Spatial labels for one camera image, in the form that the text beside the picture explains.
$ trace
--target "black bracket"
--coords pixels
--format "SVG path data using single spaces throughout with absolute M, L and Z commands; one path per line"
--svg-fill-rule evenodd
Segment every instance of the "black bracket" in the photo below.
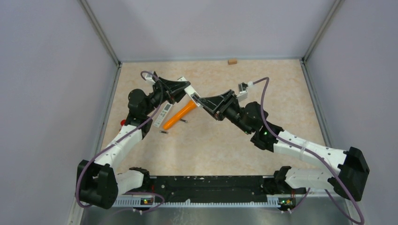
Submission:
M 232 90 L 218 96 L 198 98 L 198 102 L 216 120 L 227 118 L 246 134 L 254 133 L 250 141 L 259 149 L 274 151 L 274 143 L 278 140 L 264 126 L 261 118 L 263 109 L 259 103 L 250 102 L 244 108 L 240 107 L 237 96 Z M 276 134 L 283 131 L 282 127 L 269 122 L 268 124 Z
M 306 189 L 304 187 L 292 189 L 286 183 L 286 174 L 290 166 L 282 166 L 280 170 L 274 172 L 274 177 L 270 179 L 264 179 L 264 192 L 268 195 L 276 194 L 291 194 L 294 190 L 296 194 L 305 194 Z
M 362 151 L 351 147 L 350 150 L 344 152 L 347 156 L 344 163 L 338 165 L 340 173 L 338 177 L 350 191 L 355 201 L 362 199 L 362 194 L 365 189 L 367 177 L 369 175 L 369 166 L 366 163 Z M 328 179 L 328 182 L 333 185 L 333 190 L 345 199 L 349 199 L 341 185 L 336 178 Z
M 191 83 L 189 81 L 169 81 L 159 77 L 154 85 L 153 92 L 146 95 L 141 89 L 134 89 L 129 93 L 129 114 L 127 115 L 125 125 L 138 126 L 149 117 L 159 104 L 168 101 L 171 104 L 181 101 L 185 96 L 184 89 Z M 142 128 L 142 137 L 149 132 L 152 120 L 146 123 Z
M 77 177 L 80 176 L 87 163 L 87 160 L 82 160 L 77 166 Z M 116 201 L 117 193 L 115 173 L 109 164 L 99 165 L 92 163 L 83 175 L 80 184 L 80 200 L 109 209 Z

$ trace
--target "metal rod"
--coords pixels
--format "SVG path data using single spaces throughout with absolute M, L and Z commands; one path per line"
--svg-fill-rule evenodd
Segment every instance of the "metal rod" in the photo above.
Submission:
M 111 56 L 112 60 L 116 65 L 120 64 L 115 51 L 113 50 L 108 38 L 106 37 L 103 29 L 100 26 L 97 18 L 95 17 L 93 11 L 91 10 L 90 5 L 87 3 L 87 0 L 78 0 L 80 6 L 82 7 L 83 11 L 86 13 L 88 19 L 90 20 L 91 25 L 93 26 L 95 32 L 97 33 L 99 39 L 101 40 L 102 44 L 104 45 L 105 49 L 107 50 L 108 54 Z
M 318 32 L 315 35 L 315 38 L 312 40 L 306 54 L 303 57 L 304 63 L 306 63 L 308 61 L 308 59 L 310 58 L 312 52 L 314 51 L 314 48 L 317 46 L 321 37 L 323 36 L 326 29 L 328 28 L 330 21 L 333 19 L 334 15 L 337 13 L 338 9 L 341 7 L 343 2 L 344 2 L 344 0 L 335 0 L 335 2 L 333 3 L 332 8 L 330 9 L 328 15 L 326 16 L 325 20 L 323 21 L 321 27 L 319 28 Z
M 306 63 L 304 63 L 303 60 L 300 60 L 300 64 L 301 64 L 301 69 L 303 70 L 304 78 L 307 83 L 307 87 L 308 87 L 308 91 L 310 93 L 312 104 L 314 105 L 316 118 L 318 119 L 319 127 L 321 128 L 323 140 L 324 140 L 326 146 L 332 147 L 333 142 L 330 137 L 329 127 L 327 125 L 327 122 L 325 119 L 325 114 L 323 113 L 322 106 L 321 106 L 321 103 L 318 98 L 318 94 L 317 94 L 315 86 L 314 86 L 314 82 L 312 80 L 310 73 L 308 72 Z
M 105 130 L 106 130 L 107 125 L 108 125 L 108 119 L 109 119 L 109 115 L 111 113 L 112 102 L 113 102 L 113 99 L 115 97 L 117 82 L 119 81 L 121 70 L 122 70 L 122 64 L 120 64 L 120 66 L 118 66 L 116 74 L 115 74 L 115 79 L 113 80 L 111 93 L 109 94 L 109 99 L 107 100 L 107 109 L 105 110 L 105 115 L 103 117 L 103 122 L 102 122 L 102 126 L 101 126 L 101 132 L 99 134 L 98 141 L 97 141 L 97 146 L 95 148 L 95 153 L 100 152 L 101 148 L 102 148 L 102 142 L 104 141 Z

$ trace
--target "white bracket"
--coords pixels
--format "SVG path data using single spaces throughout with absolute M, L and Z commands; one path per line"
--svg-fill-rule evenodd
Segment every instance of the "white bracket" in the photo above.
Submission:
M 116 175 L 117 188 L 119 189 L 117 196 L 121 196 L 131 189 L 141 187 L 143 181 L 144 175 L 136 170 L 129 170 Z
M 114 144 L 114 146 L 100 155 L 95 163 L 99 165 L 109 164 L 110 167 L 116 169 L 119 167 L 120 163 L 127 156 L 130 150 L 142 140 L 142 132 L 141 129 L 134 131 L 134 133 L 130 134 L 128 137 L 124 138 L 119 143 L 116 143 L 121 137 L 125 136 L 130 131 L 134 130 L 136 127 L 132 125 L 122 126 L 119 134 L 109 143 L 109 145 Z
M 145 81 L 146 81 L 148 84 L 150 84 L 150 85 L 154 85 L 154 84 L 156 83 L 156 81 L 153 80 L 152 75 L 150 75 L 150 74 L 148 74 L 148 73 L 145 73 Z
M 237 87 L 238 87 L 238 89 L 239 89 L 239 94 L 237 95 L 237 101 L 238 102 L 241 102 L 241 101 L 243 101 L 243 100 L 245 100 L 245 99 L 247 99 L 247 97 L 248 97 L 248 89 L 250 88 L 250 87 L 252 87 L 254 84 L 253 84 L 253 81 L 250 81 L 249 83 L 247 83 L 247 87 L 245 87 L 244 85 L 243 85 L 243 83 L 240 83 L 240 84 L 238 84 L 237 85 Z
M 288 131 L 280 132 L 279 136 L 285 140 L 288 140 L 294 144 L 305 147 L 305 148 L 315 152 L 320 157 L 322 157 L 326 161 L 326 163 L 328 163 L 337 174 L 340 173 L 340 169 L 338 168 L 338 165 L 339 164 L 343 165 L 345 158 L 347 156 L 346 154 L 344 154 L 344 150 L 333 149 L 333 148 L 329 148 L 329 147 L 325 147 L 322 145 L 318 145 L 318 144 L 309 142 L 307 140 L 304 140 L 302 138 L 292 135 Z M 288 145 L 279 140 L 278 143 L 274 144 L 274 152 L 293 156 L 295 158 L 300 159 L 301 161 L 304 161 L 304 162 L 310 163 L 314 166 L 317 166 L 323 172 L 328 172 L 328 169 L 325 167 L 325 165 L 320 160 L 318 160 L 315 156 L 304 151 L 304 148 L 299 149 L 299 148 Z
M 333 177 L 330 172 L 318 169 L 291 168 L 286 174 L 286 183 L 293 189 L 316 188 L 333 190 L 328 179 Z
M 187 79 L 185 78 L 185 77 L 180 77 L 179 79 L 178 79 L 178 81 L 187 81 Z M 196 95 L 196 96 L 198 96 L 198 97 L 200 97 L 199 96 L 199 94 L 195 91 L 195 89 L 192 87 L 192 85 L 189 85 L 188 87 L 186 87 L 185 89 L 184 89 L 184 91 L 187 93 L 187 95 L 192 99 L 192 101 L 196 104 L 196 106 L 197 107 L 199 107 L 199 108 L 202 108 L 203 106 L 199 103 L 199 102 L 196 102 L 194 99 L 193 99 L 193 96 L 194 95 Z

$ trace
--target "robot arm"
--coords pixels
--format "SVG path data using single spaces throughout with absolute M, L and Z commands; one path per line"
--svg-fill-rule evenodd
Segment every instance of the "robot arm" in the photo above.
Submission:
M 191 85 L 186 80 L 168 81 L 159 77 L 158 81 L 154 82 L 151 77 L 146 79 L 152 81 L 153 92 L 148 96 L 141 89 L 130 92 L 129 114 L 124 126 L 108 145 L 112 147 L 96 158 L 83 175 L 79 192 L 81 201 L 109 209 L 117 196 L 142 185 L 144 175 L 140 171 L 129 170 L 115 175 L 114 169 L 119 167 L 134 145 L 144 139 L 149 132 L 152 119 L 140 129 L 136 129 L 150 118 L 147 115 L 165 101 L 171 104 L 179 102 L 185 96 L 184 89 Z M 81 161 L 77 168 L 77 177 L 87 163 L 87 160 Z
M 310 163 L 319 169 L 295 169 L 284 166 L 274 174 L 275 180 L 285 183 L 291 188 L 319 188 L 333 189 L 340 196 L 348 196 L 332 176 L 323 163 L 305 148 L 321 156 L 338 174 L 356 201 L 362 198 L 365 183 L 369 174 L 369 167 L 359 149 L 351 147 L 348 151 L 321 146 L 292 135 L 277 125 L 268 122 L 270 128 L 280 138 L 302 146 L 301 149 L 286 144 L 275 138 L 264 126 L 261 119 L 261 106 L 257 102 L 250 102 L 244 108 L 239 106 L 239 96 L 229 90 L 214 97 L 193 97 L 216 120 L 227 118 L 247 135 L 254 133 L 251 142 L 262 150 L 281 153 L 296 157 Z
M 114 168 L 119 166 L 134 145 L 144 139 L 149 132 L 152 120 L 149 120 L 149 122 L 140 127 L 140 129 L 136 129 L 138 126 L 141 126 L 144 121 L 149 119 L 147 115 L 164 101 L 168 101 L 171 104 L 179 102 L 185 94 L 192 98 L 198 107 L 205 109 L 216 120 L 224 120 L 227 118 L 247 135 L 254 134 L 251 138 L 251 142 L 254 143 L 256 147 L 262 150 L 290 155 L 319 168 L 314 170 L 283 166 L 279 171 L 275 171 L 273 178 L 264 178 L 260 176 L 260 180 L 256 182 L 261 183 L 261 185 L 257 183 L 249 185 L 247 182 L 243 182 L 243 185 L 249 185 L 247 187 L 245 186 L 246 189 L 250 190 L 250 197 L 247 197 L 248 199 L 253 196 L 256 197 L 256 195 L 253 195 L 253 191 L 256 191 L 259 187 L 261 188 L 261 190 L 258 190 L 258 192 L 261 193 L 259 197 L 264 198 L 266 198 L 266 195 L 290 193 L 294 189 L 299 190 L 304 188 L 333 189 L 340 196 L 348 198 L 336 179 L 332 176 L 330 171 L 325 168 L 321 161 L 304 151 L 304 149 L 307 148 L 324 158 L 334 172 L 338 174 L 339 178 L 353 195 L 354 200 L 361 200 L 369 174 L 369 168 L 362 152 L 353 147 L 345 151 L 320 146 L 292 135 L 288 131 L 282 129 L 282 127 L 268 122 L 270 129 L 280 138 L 289 140 L 298 146 L 302 146 L 302 148 L 290 146 L 275 138 L 263 124 L 260 104 L 257 102 L 250 102 L 244 108 L 239 105 L 239 102 L 247 97 L 246 88 L 252 86 L 253 83 L 249 83 L 249 85 L 240 84 L 238 96 L 236 96 L 232 90 L 229 90 L 224 94 L 206 98 L 200 97 L 191 84 L 183 77 L 176 82 L 164 80 L 160 77 L 158 81 L 154 82 L 152 78 L 148 76 L 146 80 L 153 84 L 153 92 L 148 96 L 140 89 L 135 89 L 130 92 L 128 104 L 129 114 L 119 134 L 109 144 L 109 146 L 112 145 L 112 148 L 96 158 L 94 163 L 88 166 L 86 173 L 83 175 L 79 188 L 79 198 L 81 201 L 104 209 L 109 209 L 115 202 L 117 196 L 132 189 L 150 191 L 150 188 L 155 187 L 157 193 L 168 191 L 169 188 L 160 188 L 157 187 L 159 185 L 153 185 L 162 182 L 161 180 L 167 180 L 165 183 L 161 183 L 163 187 L 163 184 L 167 185 L 168 183 L 172 183 L 170 186 L 171 190 L 174 190 L 174 188 L 178 190 L 178 187 L 182 187 L 184 190 L 190 190 L 186 187 L 187 183 L 190 182 L 193 182 L 193 186 L 196 186 L 196 181 L 187 180 L 189 177 L 182 178 L 182 183 L 179 183 L 179 181 L 175 182 L 175 178 L 172 178 L 171 181 L 168 181 L 167 177 L 163 179 L 152 179 L 149 177 L 148 171 L 145 172 L 145 170 L 139 168 L 131 168 L 129 171 L 118 175 L 115 175 L 114 172 Z M 264 115 L 265 118 L 267 118 L 268 113 L 264 111 Z M 79 164 L 77 177 L 80 176 L 87 163 L 88 161 L 83 160 Z M 214 190 L 220 190 L 220 187 L 226 188 L 228 195 L 231 190 L 225 186 L 224 181 L 222 181 L 222 185 L 217 186 L 219 178 L 215 177 L 213 179 L 211 183 L 206 183 L 206 186 L 203 186 L 202 189 L 200 189 L 199 186 L 192 188 L 193 191 L 188 192 L 189 198 L 192 198 L 192 195 L 195 193 L 200 193 L 200 199 L 203 199 L 205 196 L 202 195 L 203 193 L 209 193 L 209 190 L 212 190 L 212 188 L 214 188 Z M 172 196 L 178 197 L 177 195 L 176 192 L 175 195 L 171 194 L 168 196 L 172 198 Z M 209 201 L 213 201 L 217 196 L 211 195 Z

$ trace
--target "white remote control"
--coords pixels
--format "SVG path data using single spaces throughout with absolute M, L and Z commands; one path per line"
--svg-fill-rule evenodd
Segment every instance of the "white remote control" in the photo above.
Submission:
M 170 111 L 172 106 L 173 106 L 172 104 L 166 103 L 166 105 L 164 106 L 163 110 L 159 114 L 158 118 L 156 118 L 156 121 L 153 123 L 153 125 L 155 127 L 158 128 L 158 127 L 161 126 L 161 123 L 163 122 L 164 118 L 166 118 L 166 115 Z

